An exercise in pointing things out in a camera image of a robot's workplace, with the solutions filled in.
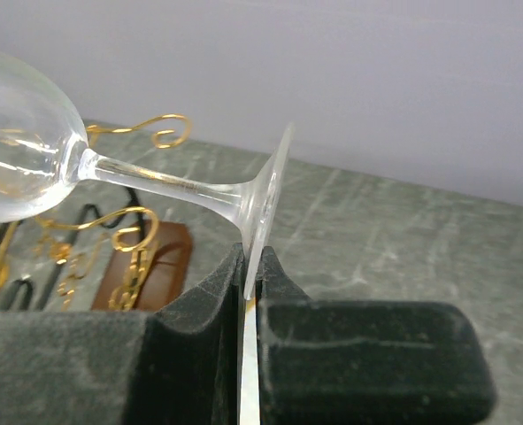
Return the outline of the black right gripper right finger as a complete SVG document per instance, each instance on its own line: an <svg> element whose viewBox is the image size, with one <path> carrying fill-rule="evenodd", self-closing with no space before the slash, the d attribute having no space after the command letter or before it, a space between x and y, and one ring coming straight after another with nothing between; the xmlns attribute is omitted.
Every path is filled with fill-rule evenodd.
<svg viewBox="0 0 523 425"><path fill-rule="evenodd" d="M492 414L488 362L454 305L314 300L272 248L257 284L264 424L476 424Z"/></svg>

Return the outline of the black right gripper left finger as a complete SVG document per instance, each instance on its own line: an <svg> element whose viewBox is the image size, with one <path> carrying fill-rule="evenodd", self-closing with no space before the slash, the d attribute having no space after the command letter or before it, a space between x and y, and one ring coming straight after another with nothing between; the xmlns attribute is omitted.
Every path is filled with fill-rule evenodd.
<svg viewBox="0 0 523 425"><path fill-rule="evenodd" d="M236 424L242 270L155 313L0 313L0 424Z"/></svg>

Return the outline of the clear wine glass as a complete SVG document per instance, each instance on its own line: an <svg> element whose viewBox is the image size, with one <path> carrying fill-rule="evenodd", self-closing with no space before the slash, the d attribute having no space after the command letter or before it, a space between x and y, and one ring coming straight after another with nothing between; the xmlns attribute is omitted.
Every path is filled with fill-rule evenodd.
<svg viewBox="0 0 523 425"><path fill-rule="evenodd" d="M32 66L0 52L0 223L46 212L87 180L201 205L239 228L248 261L243 295L251 299L294 132L286 128L250 182L209 184L163 174L97 153L67 95Z"/></svg>

